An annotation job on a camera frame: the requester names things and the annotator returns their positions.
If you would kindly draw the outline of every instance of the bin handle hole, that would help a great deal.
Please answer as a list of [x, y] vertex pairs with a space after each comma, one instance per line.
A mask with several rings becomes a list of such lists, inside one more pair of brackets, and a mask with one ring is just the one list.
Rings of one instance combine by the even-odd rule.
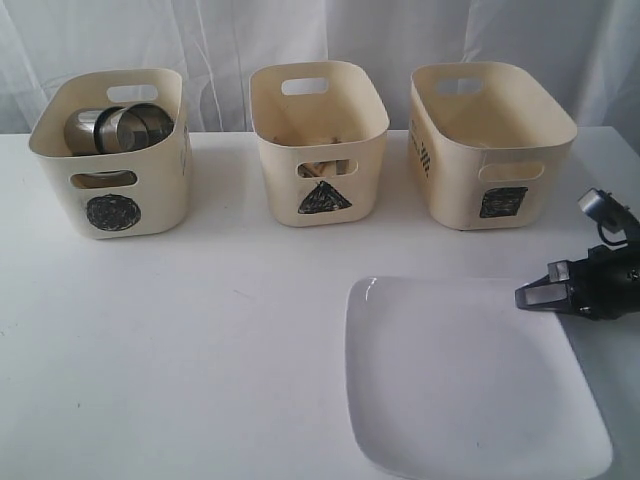
[[436, 84], [439, 95], [470, 95], [484, 88], [484, 81], [478, 77], [442, 78]]
[[282, 82], [283, 95], [318, 95], [329, 90], [329, 80], [318, 78], [294, 78]]
[[77, 173], [71, 176], [71, 185], [80, 190], [93, 188], [127, 187], [137, 183], [138, 176], [131, 170]]
[[298, 165], [297, 173], [301, 178], [328, 178], [351, 175], [357, 169], [357, 161], [344, 159], [301, 163]]
[[121, 85], [109, 87], [107, 97], [113, 103], [151, 102], [158, 98], [158, 89], [154, 85]]
[[542, 162], [492, 163], [484, 166], [478, 173], [483, 182], [522, 182], [535, 180], [544, 173]]

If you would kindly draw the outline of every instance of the square plate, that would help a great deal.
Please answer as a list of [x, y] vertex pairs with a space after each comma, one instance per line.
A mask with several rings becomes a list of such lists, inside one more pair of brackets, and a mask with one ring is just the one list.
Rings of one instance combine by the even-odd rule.
[[512, 280], [367, 278], [351, 289], [346, 376], [356, 441], [427, 480], [582, 480], [611, 441], [552, 313]]

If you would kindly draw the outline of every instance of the white backdrop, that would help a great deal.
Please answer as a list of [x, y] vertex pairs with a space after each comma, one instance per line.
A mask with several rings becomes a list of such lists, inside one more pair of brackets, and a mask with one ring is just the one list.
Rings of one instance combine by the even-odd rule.
[[72, 76], [149, 66], [184, 76], [191, 130], [251, 129], [253, 71], [327, 58], [364, 67], [406, 128], [416, 67], [499, 60], [640, 151], [639, 24], [638, 0], [0, 0], [0, 133]]

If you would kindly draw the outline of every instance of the black circle label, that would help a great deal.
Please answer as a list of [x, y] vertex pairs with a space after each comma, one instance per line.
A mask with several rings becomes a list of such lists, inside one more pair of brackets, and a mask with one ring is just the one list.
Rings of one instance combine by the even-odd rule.
[[96, 228], [106, 232], [119, 232], [140, 221], [140, 207], [122, 195], [94, 197], [87, 203], [87, 219]]

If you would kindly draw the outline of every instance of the white table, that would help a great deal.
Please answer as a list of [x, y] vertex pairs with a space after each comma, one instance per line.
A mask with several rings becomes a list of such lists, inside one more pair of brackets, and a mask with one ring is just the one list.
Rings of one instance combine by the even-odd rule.
[[[192, 208], [154, 236], [78, 236], [27, 149], [0, 137], [0, 477], [382, 479], [347, 412], [344, 308], [367, 275], [515, 277], [598, 241], [576, 200], [640, 214], [640, 159], [581, 129], [549, 209], [522, 229], [430, 219], [391, 132], [378, 204], [352, 224], [270, 216], [248, 133], [194, 134]], [[564, 320], [613, 439], [640, 474], [640, 321]]]

